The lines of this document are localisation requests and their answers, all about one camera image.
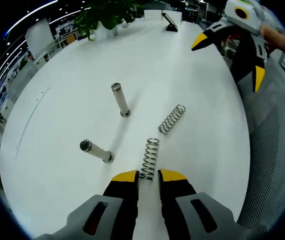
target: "gray mesh chair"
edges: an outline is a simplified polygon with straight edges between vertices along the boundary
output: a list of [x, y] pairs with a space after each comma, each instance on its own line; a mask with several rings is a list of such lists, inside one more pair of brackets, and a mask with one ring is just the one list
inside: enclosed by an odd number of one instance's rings
[[238, 223], [267, 232], [285, 210], [285, 73], [270, 58], [257, 93], [251, 73], [237, 86], [250, 138], [249, 182]]

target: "metal spring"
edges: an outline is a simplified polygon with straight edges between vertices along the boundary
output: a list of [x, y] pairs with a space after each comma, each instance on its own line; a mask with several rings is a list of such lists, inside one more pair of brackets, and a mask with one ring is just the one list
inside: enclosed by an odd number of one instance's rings
[[155, 173], [155, 165], [159, 148], [159, 140], [156, 138], [149, 138], [147, 140], [144, 154], [144, 163], [142, 164], [139, 178], [153, 180]]
[[169, 133], [185, 112], [186, 108], [178, 104], [158, 127], [159, 132], [163, 134]]

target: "yellow fingertip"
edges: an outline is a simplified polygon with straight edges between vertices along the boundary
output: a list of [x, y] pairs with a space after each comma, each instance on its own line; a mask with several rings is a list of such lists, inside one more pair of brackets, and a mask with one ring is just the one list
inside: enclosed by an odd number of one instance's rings
[[264, 76], [265, 76], [265, 69], [260, 66], [256, 66], [256, 84], [254, 90], [255, 93], [258, 91], [259, 87], [261, 86]]
[[135, 175], [137, 170], [122, 172], [112, 178], [111, 181], [116, 182], [135, 182]]
[[162, 180], [164, 182], [187, 179], [187, 177], [185, 177], [184, 175], [182, 175], [180, 172], [177, 172], [177, 171], [171, 171], [167, 169], [160, 169], [160, 171], [162, 174]]
[[191, 49], [193, 49], [194, 47], [196, 47], [201, 41], [207, 39], [207, 36], [202, 32], [201, 34], [198, 35], [198, 37], [196, 38], [196, 40], [194, 41]]

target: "metal cylinder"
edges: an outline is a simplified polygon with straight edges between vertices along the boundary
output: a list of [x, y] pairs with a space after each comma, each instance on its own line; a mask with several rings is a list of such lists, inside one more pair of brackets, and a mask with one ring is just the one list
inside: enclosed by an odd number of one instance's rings
[[115, 158], [112, 152], [101, 149], [99, 146], [92, 143], [88, 139], [81, 141], [80, 149], [85, 153], [89, 153], [90, 155], [102, 159], [107, 164], [111, 163]]
[[129, 117], [131, 115], [131, 111], [127, 106], [121, 84], [114, 83], [111, 85], [111, 90], [120, 108], [120, 115], [125, 118]]

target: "white table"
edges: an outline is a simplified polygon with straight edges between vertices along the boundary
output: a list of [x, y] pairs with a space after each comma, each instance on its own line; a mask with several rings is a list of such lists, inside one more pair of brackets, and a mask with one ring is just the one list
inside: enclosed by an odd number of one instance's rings
[[[115, 175], [140, 169], [148, 138], [160, 140], [157, 169], [184, 174], [238, 219], [250, 169], [241, 98], [213, 45], [191, 51], [198, 25], [183, 22], [179, 32], [166, 32], [167, 25], [136, 20], [112, 39], [76, 41], [21, 93], [3, 134], [0, 173], [14, 215], [33, 237], [62, 228]], [[129, 118], [120, 116], [115, 82]], [[165, 136], [157, 127], [177, 104], [186, 112]], [[82, 139], [112, 151], [114, 162], [82, 152]], [[157, 175], [140, 180], [135, 240], [168, 238], [158, 186]]]

